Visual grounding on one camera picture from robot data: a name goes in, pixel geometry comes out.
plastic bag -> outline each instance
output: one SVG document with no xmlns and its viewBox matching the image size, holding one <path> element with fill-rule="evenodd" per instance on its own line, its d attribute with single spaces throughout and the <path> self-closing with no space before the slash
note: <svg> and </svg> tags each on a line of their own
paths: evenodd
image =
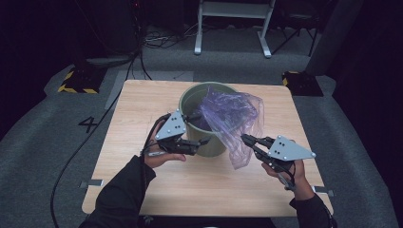
<svg viewBox="0 0 403 228">
<path fill-rule="evenodd" d="M 200 104 L 200 112 L 200 127 L 209 130 L 205 124 L 208 123 L 211 130 L 217 133 L 229 150 L 234 169 L 246 166 L 253 150 L 243 143 L 240 136 L 250 134 L 260 138 L 263 135 L 263 100 L 248 93 L 228 94 L 208 87 L 207 95 Z"/>
</svg>

black sleeve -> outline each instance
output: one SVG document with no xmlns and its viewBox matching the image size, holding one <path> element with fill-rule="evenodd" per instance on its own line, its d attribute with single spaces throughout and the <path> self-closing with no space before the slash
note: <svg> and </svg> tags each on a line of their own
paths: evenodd
<svg viewBox="0 0 403 228">
<path fill-rule="evenodd" d="M 154 178 L 154 171 L 133 157 L 104 187 L 95 210 L 80 227 L 136 227 L 145 194 L 142 181 L 146 188 Z"/>
<path fill-rule="evenodd" d="M 307 200 L 293 199 L 290 205 L 297 209 L 297 218 L 300 228 L 336 227 L 336 221 L 317 194 Z"/>
</svg>

green trash can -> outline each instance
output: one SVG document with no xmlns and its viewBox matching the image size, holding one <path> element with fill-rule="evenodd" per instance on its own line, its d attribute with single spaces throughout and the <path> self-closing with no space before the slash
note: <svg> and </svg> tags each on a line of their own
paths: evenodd
<svg viewBox="0 0 403 228">
<path fill-rule="evenodd" d="M 223 93 L 237 92 L 236 89 L 229 85 L 215 82 L 193 85 L 189 87 L 180 98 L 179 110 L 181 113 L 187 116 L 193 114 L 194 110 L 201 104 L 202 99 L 207 95 L 207 89 L 210 86 Z M 208 144 L 199 147 L 197 154 L 200 156 L 216 157 L 222 154 L 226 149 L 225 145 L 217 137 L 217 133 L 200 129 L 192 123 L 186 123 L 186 135 L 187 138 L 192 141 L 198 141 L 207 136 L 211 137 Z"/>
</svg>

white metal frame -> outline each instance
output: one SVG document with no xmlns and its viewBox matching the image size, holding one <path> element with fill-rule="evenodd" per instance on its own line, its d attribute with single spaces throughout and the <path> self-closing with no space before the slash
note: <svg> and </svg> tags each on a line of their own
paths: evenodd
<svg viewBox="0 0 403 228">
<path fill-rule="evenodd" d="M 200 0 L 198 15 L 198 34 L 196 36 L 195 54 L 202 53 L 202 18 L 203 16 L 222 16 L 222 17 L 243 17 L 264 19 L 262 31 L 258 31 L 263 54 L 266 58 L 272 57 L 265 39 L 267 27 L 272 17 L 273 8 L 276 0 L 270 0 L 268 4 L 248 4 L 248 3 L 227 3 L 227 2 L 209 2 Z"/>
</svg>

person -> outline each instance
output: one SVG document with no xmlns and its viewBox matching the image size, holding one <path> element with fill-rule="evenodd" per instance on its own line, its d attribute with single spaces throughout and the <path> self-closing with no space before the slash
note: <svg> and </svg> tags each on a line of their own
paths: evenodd
<svg viewBox="0 0 403 228">
<path fill-rule="evenodd" d="M 151 135 L 151 142 L 155 142 L 156 131 Z M 156 151 L 161 151 L 161 149 L 157 144 L 151 144 L 148 152 Z M 80 228 L 137 227 L 145 190 L 156 177 L 153 169 L 168 161 L 185 162 L 186 156 L 173 153 L 159 156 L 147 156 L 147 153 L 143 153 L 141 157 L 134 156 L 103 188 L 96 200 L 95 210 L 82 222 Z M 336 227 L 336 221 L 306 180 L 303 161 L 295 161 L 294 166 L 295 168 L 291 167 L 290 170 L 296 170 L 296 189 L 295 198 L 290 205 L 297 210 L 299 227 Z M 269 176 L 275 178 L 278 176 L 267 164 L 263 163 L 262 167 Z"/>
</svg>

